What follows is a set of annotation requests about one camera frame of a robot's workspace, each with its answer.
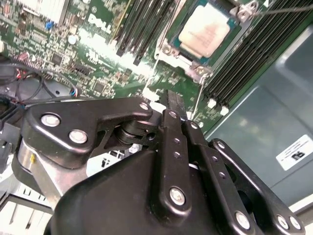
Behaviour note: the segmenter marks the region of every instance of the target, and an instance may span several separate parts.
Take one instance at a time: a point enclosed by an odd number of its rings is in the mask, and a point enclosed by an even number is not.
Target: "blue connector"
[[[46,30],[50,30],[53,27],[53,22],[52,21],[48,21],[45,23],[45,29]]]

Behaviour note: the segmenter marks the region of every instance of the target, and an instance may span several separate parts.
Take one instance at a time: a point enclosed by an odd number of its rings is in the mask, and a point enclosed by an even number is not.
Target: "green circuit board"
[[[265,9],[264,2],[259,0],[260,7]],[[151,91],[161,95],[167,89],[172,90],[183,97],[186,110],[192,111],[199,85],[180,68],[173,68],[162,61],[158,62],[153,71],[157,39],[171,17],[170,13],[161,22],[138,66],[133,64],[132,55],[116,55],[114,39],[118,37],[134,3],[134,0],[91,0],[86,4],[81,0],[73,0],[67,8],[64,23],[47,29],[44,17],[27,12],[21,25],[21,5],[16,1],[2,1],[0,39],[5,45],[3,53],[16,57],[28,52],[29,65],[62,73],[88,97],[140,96],[149,80]],[[72,39],[77,41],[71,44],[68,38],[74,35],[76,38]],[[219,54],[228,43],[224,42],[219,48]],[[73,64],[88,68],[88,74],[73,72]],[[59,77],[54,79],[68,85]],[[218,111],[201,103],[194,121],[202,122],[205,132],[220,118]]]

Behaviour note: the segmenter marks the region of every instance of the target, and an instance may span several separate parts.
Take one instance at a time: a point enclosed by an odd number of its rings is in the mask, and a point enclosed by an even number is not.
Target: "black mechanical arm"
[[[225,142],[205,140],[180,96],[168,92],[161,103],[133,97],[25,112],[14,173],[51,203],[46,234],[305,234]],[[142,150],[86,176],[90,157],[134,143]]]

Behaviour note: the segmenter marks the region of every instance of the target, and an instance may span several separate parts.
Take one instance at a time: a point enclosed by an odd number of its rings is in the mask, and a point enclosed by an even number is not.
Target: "sticker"
[[[311,153],[313,153],[313,140],[308,135],[303,135],[281,152],[276,159],[284,170],[288,170]]]

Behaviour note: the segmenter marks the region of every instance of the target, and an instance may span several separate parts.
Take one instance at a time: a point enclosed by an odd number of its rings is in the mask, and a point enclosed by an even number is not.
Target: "black lever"
[[[163,111],[159,129],[151,208],[163,224],[178,226],[191,212],[187,140],[179,115],[170,109]]]

